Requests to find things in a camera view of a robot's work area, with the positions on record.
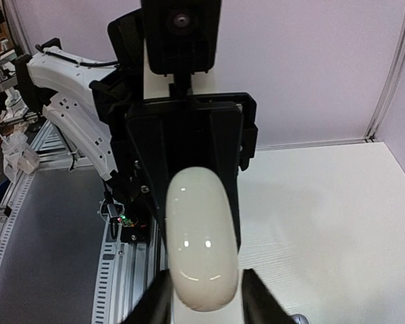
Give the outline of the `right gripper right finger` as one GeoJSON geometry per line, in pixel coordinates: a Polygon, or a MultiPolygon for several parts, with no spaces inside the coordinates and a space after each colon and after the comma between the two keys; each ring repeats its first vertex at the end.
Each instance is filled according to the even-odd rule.
{"type": "Polygon", "coordinates": [[[292,323],[254,269],[243,270],[242,309],[245,323],[292,323]]]}

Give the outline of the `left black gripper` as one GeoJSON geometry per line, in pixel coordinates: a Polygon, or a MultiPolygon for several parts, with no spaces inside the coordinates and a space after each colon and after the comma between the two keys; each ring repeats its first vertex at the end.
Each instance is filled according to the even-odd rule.
{"type": "Polygon", "coordinates": [[[132,93],[96,90],[94,103],[111,132],[119,172],[139,162],[159,228],[165,229],[170,176],[187,167],[212,169],[220,178],[241,247],[238,170],[255,155],[257,103],[246,92],[138,100],[132,93]]]}

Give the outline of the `blue-grey earbud charging case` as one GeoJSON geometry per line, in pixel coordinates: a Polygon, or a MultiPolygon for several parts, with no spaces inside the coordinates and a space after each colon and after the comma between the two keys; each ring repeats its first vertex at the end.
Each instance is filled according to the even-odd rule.
{"type": "Polygon", "coordinates": [[[310,324],[311,322],[308,320],[306,316],[303,314],[294,314],[291,316],[292,320],[295,324],[310,324]]]}

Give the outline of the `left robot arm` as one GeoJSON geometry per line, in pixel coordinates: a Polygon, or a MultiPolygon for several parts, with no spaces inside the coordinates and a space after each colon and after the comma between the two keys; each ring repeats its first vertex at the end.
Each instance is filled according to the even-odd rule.
{"type": "Polygon", "coordinates": [[[22,97],[85,155],[105,187],[113,236],[149,241],[149,225],[166,232],[167,191],[191,167],[219,177],[241,241],[237,178],[254,157],[257,104],[246,92],[143,97],[143,50],[124,50],[111,63],[63,52],[58,38],[16,59],[22,97]]]}

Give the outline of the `white earbud charging case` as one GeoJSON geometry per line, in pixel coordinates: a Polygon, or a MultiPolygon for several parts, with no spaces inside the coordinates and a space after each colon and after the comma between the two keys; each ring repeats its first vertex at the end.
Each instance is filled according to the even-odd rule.
{"type": "Polygon", "coordinates": [[[178,172],[165,203],[169,272],[180,301],[198,312],[229,304],[238,288],[232,210],[219,177],[204,167],[178,172]]]}

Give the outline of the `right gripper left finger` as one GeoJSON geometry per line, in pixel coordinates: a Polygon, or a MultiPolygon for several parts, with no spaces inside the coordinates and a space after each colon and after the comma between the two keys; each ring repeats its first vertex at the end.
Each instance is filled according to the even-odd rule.
{"type": "Polygon", "coordinates": [[[171,276],[168,270],[162,270],[121,324],[171,323],[171,301],[171,276]]]}

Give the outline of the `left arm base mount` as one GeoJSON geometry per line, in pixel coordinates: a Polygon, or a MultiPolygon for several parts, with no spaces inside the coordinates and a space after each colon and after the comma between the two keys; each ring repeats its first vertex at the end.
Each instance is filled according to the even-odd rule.
{"type": "Polygon", "coordinates": [[[127,244],[149,244],[154,213],[149,191],[139,190],[134,196],[118,199],[118,194],[105,181],[103,187],[104,199],[98,214],[107,224],[111,239],[127,244]]]}

